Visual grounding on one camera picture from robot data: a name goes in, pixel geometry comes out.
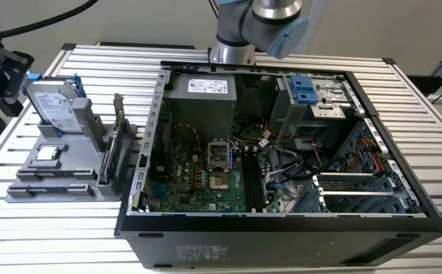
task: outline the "wire bundle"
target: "wire bundle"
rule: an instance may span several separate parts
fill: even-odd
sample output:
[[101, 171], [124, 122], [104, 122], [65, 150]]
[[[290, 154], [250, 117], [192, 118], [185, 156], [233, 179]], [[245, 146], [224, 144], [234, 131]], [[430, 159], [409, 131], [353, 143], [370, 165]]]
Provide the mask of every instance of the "wire bundle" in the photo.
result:
[[177, 128], [177, 127], [188, 127], [189, 129], [192, 129], [193, 134], [196, 135], [196, 141], [197, 141], [199, 151], [201, 151], [201, 149], [200, 149], [200, 138], [199, 138], [197, 130], [189, 124], [176, 124], [173, 126], [173, 128]]
[[[356, 153], [354, 153], [354, 157], [352, 159], [352, 161], [349, 162], [348, 167], [352, 167], [356, 163], [356, 161], [358, 160], [360, 157], [360, 144], [364, 144], [366, 146], [366, 149], [370, 147], [377, 147], [376, 143], [370, 140], [370, 139], [358, 139], [357, 143], [356, 143]], [[369, 151], [370, 157], [374, 161], [374, 165], [378, 171], [385, 171], [385, 166], [382, 165], [381, 159], [378, 157], [378, 154], [376, 151]]]

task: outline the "power cable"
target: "power cable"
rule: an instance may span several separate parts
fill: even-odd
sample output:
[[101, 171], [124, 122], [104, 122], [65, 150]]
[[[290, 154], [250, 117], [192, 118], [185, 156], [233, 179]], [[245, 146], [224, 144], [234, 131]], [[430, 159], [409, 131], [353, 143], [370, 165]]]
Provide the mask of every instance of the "power cable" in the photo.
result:
[[438, 99], [441, 99], [442, 94], [436, 98], [436, 100], [433, 100], [433, 102], [430, 104], [434, 104], [437, 102]]
[[209, 0], [209, 5], [212, 8], [212, 12], [215, 13], [216, 18], [220, 17], [220, 7], [217, 6], [216, 0]]
[[97, 0], [88, 0], [87, 3], [83, 4], [80, 7], [75, 8], [73, 10], [71, 10], [47, 20], [43, 20], [37, 23], [25, 25], [23, 27], [17, 27], [16, 29], [0, 31], [0, 39], [28, 33], [31, 31], [41, 29], [44, 27], [48, 27], [49, 25], [53, 25], [55, 23], [59, 23], [60, 21], [69, 19], [72, 16], [84, 12], [96, 3], [97, 3]]

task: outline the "slotted metal table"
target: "slotted metal table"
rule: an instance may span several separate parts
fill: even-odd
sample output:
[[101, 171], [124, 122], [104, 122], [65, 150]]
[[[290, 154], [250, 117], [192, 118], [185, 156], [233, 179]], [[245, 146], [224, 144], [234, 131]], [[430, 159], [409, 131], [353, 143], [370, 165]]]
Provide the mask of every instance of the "slotted metal table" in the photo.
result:
[[[75, 46], [64, 48], [47, 75], [77, 73], [93, 112], [115, 119], [113, 94], [125, 113], [144, 125], [161, 60], [207, 62], [205, 50]], [[352, 71], [381, 114], [413, 171], [442, 213], [442, 117], [397, 65], [382, 59], [257, 54], [257, 65]], [[143, 273], [125, 240], [113, 238], [120, 202], [7, 204], [15, 173], [33, 147], [39, 116], [29, 105], [0, 137], [0, 273]], [[442, 238], [376, 268], [184, 269], [183, 273], [442, 273]]]

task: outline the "black cable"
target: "black cable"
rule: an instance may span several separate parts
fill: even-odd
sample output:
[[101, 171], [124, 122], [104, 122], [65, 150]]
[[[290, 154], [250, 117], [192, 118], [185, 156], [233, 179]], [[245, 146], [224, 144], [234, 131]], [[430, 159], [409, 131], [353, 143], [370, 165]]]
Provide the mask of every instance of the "black cable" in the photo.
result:
[[333, 158], [322, 167], [320, 167], [318, 169], [316, 169], [314, 171], [312, 171], [309, 174], [301, 175], [301, 176], [294, 176], [292, 175], [289, 178], [286, 178], [285, 180], [280, 181], [280, 182], [272, 182], [266, 184], [266, 187], [270, 187], [273, 184], [285, 184], [288, 181], [305, 181], [312, 179], [313, 175], [324, 172], [325, 170], [329, 169], [329, 167], [337, 162], [341, 161], [342, 166], [345, 166], [345, 159], [342, 157], [336, 157]]
[[437, 102], [438, 99], [441, 99], [442, 94], [436, 98], [436, 100], [433, 100], [433, 102], [430, 104], [434, 104]]
[[59, 23], [60, 21], [69, 19], [69, 17], [72, 17], [72, 16], [77, 15], [79, 13], [81, 13], [83, 11], [85, 11], [96, 3], [97, 3], [97, 0], [88, 0], [87, 3], [83, 4], [80, 7], [75, 8], [73, 10], [71, 10], [47, 20], [43, 20], [37, 23], [29, 24], [23, 27], [17, 27], [16, 29], [0, 31], [0, 39], [28, 33], [43, 27], [48, 27], [49, 25], [53, 25], [55, 23]]
[[212, 12], [215, 13], [215, 16], [216, 18], [219, 18], [219, 6], [216, 4], [216, 0], [209, 0], [209, 5], [211, 5], [211, 8], [212, 8]]

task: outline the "blue clip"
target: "blue clip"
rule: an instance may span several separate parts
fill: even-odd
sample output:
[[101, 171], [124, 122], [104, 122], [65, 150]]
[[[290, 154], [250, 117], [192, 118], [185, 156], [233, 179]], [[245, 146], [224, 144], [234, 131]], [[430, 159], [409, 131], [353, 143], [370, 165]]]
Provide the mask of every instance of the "blue clip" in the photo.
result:
[[40, 73], [35, 73], [35, 72], [31, 72], [28, 74], [28, 81], [37, 81], [41, 79], [41, 74]]
[[84, 85], [83, 85], [83, 79], [80, 78], [80, 76], [77, 74], [73, 74], [71, 79], [76, 83], [79, 97], [87, 97]]
[[289, 85], [298, 104], [318, 103], [317, 89], [308, 76], [292, 75]]

